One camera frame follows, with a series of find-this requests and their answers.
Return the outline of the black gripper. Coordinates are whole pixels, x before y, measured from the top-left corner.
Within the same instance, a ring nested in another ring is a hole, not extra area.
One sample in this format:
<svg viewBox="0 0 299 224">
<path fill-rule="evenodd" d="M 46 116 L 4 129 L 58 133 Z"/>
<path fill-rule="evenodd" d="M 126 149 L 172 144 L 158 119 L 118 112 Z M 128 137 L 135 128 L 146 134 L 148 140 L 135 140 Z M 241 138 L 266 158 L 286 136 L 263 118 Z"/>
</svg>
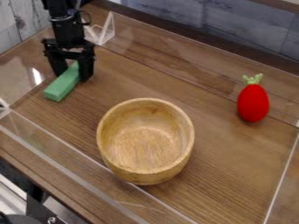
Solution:
<svg viewBox="0 0 299 224">
<path fill-rule="evenodd" d="M 87 25 L 90 23 L 84 23 L 82 17 L 52 17 L 54 37 L 42 41 L 55 75 L 60 76 L 68 69 L 67 60 L 76 60 L 82 81 L 87 81 L 94 75 L 95 65 L 95 45 L 86 40 L 84 34 Z"/>
</svg>

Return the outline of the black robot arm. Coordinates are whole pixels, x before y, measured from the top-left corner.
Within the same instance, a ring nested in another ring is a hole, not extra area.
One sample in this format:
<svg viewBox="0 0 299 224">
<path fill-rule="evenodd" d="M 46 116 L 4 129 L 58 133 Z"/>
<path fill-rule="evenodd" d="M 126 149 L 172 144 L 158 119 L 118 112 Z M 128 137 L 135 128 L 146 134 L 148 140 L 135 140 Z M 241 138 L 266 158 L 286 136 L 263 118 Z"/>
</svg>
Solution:
<svg viewBox="0 0 299 224">
<path fill-rule="evenodd" d="M 82 10 L 76 8 L 79 0 L 42 0 L 44 9 L 50 12 L 54 38 L 42 40 L 44 56 L 52 71 L 60 76 L 68 69 L 67 60 L 79 63 L 79 79 L 87 81 L 94 75 L 95 44 L 86 39 L 82 21 Z"/>
</svg>

